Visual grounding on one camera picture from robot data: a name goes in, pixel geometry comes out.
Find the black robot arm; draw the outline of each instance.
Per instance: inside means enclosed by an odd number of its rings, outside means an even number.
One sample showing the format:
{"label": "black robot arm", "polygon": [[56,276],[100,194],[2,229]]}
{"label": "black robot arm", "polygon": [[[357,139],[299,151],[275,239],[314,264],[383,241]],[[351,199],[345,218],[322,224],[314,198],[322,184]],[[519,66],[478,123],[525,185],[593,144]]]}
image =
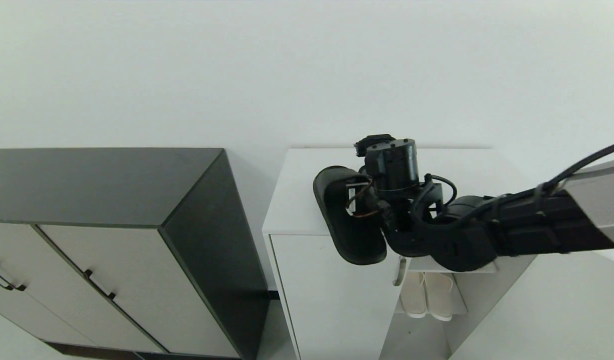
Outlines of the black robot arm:
{"label": "black robot arm", "polygon": [[[458,198],[456,187],[446,178],[426,174],[421,181],[413,139],[373,135],[355,147],[357,156],[364,157],[365,162],[357,174],[365,180],[362,187],[350,193],[355,195],[342,198],[339,205],[346,208],[348,216],[357,218],[353,224],[378,227],[383,238],[368,238],[367,231],[354,233],[353,228],[346,228],[348,238],[336,236],[341,234],[336,227],[342,222],[328,219],[323,211],[336,248],[345,259],[350,256],[346,244],[353,244],[355,239],[362,239],[364,244],[386,241],[396,253],[407,257],[431,255],[438,264],[455,272],[474,271],[498,256],[614,249],[614,242],[561,187],[563,180],[583,166],[614,152],[614,145],[536,188],[497,197]],[[453,189],[448,201],[444,202],[441,184],[435,180]],[[330,180],[331,184],[336,182],[335,178]],[[355,211],[349,210],[352,204]],[[363,262],[355,257],[350,262],[364,265],[377,260],[374,257]]]}

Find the cabinet shelf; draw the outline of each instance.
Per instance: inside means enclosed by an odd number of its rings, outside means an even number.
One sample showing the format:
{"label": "cabinet shelf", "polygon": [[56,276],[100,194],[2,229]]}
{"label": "cabinet shelf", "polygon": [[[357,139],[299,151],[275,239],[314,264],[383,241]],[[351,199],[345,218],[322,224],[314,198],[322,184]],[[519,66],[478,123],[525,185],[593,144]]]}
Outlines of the cabinet shelf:
{"label": "cabinet shelf", "polygon": [[[452,274],[448,274],[451,276],[451,280],[453,280],[453,287],[451,288],[451,306],[453,307],[454,315],[465,315],[467,314],[467,306],[465,306],[465,301],[463,301],[463,296],[461,295],[458,286],[456,285],[456,279]],[[403,310],[403,305],[401,304],[401,299],[398,299],[396,304],[396,310],[394,310],[396,314],[405,314],[405,310]]]}

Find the shoe pair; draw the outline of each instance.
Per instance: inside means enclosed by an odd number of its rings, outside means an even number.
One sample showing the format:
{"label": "shoe pair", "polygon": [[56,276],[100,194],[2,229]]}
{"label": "shoe pair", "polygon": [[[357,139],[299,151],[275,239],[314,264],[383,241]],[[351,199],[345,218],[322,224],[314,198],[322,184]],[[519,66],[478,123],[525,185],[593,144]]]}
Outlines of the shoe pair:
{"label": "shoe pair", "polygon": [[440,272],[409,272],[400,291],[405,314],[423,318],[427,313],[439,321],[450,321],[454,314],[451,292],[454,280]]}

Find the white wall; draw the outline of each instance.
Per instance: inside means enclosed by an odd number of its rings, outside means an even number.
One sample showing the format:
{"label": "white wall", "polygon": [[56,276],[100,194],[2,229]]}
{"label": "white wall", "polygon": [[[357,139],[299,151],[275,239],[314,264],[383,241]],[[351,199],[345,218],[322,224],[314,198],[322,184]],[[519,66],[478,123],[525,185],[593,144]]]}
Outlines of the white wall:
{"label": "white wall", "polygon": [[614,360],[614,262],[540,255],[451,360]]}
{"label": "white wall", "polygon": [[0,0],[0,148],[227,148],[261,254],[285,150],[371,133],[536,182],[609,145],[614,2]]}

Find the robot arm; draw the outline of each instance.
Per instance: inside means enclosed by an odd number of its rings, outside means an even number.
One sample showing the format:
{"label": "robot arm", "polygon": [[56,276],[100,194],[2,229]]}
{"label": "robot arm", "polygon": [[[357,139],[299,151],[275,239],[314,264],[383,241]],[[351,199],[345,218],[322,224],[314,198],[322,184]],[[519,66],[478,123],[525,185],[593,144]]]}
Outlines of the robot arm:
{"label": "robot arm", "polygon": [[[354,264],[377,262],[376,257],[350,260],[353,254],[345,246],[360,249],[358,242],[375,247],[386,241],[400,255],[431,255],[438,264],[456,272],[479,269],[497,256],[614,249],[614,161],[577,172],[613,152],[614,145],[534,189],[499,197],[459,198],[455,198],[456,187],[446,178],[426,174],[420,182],[413,139],[368,136],[356,149],[365,162],[357,175],[366,181],[347,201],[338,203],[348,210],[353,203],[355,211],[348,213],[355,221],[334,219],[331,212],[323,210],[336,248]],[[321,184],[323,174],[326,177],[327,169],[316,177]],[[452,187],[449,201],[444,202],[442,187],[434,180]],[[336,178],[328,183],[345,189]],[[319,199],[317,193],[319,204],[340,199],[332,191],[321,191],[320,196],[323,194],[330,198]],[[340,231],[341,226],[347,227],[345,231]],[[365,230],[354,233],[350,226]],[[367,229],[371,227],[379,227],[382,236],[369,238]]]}

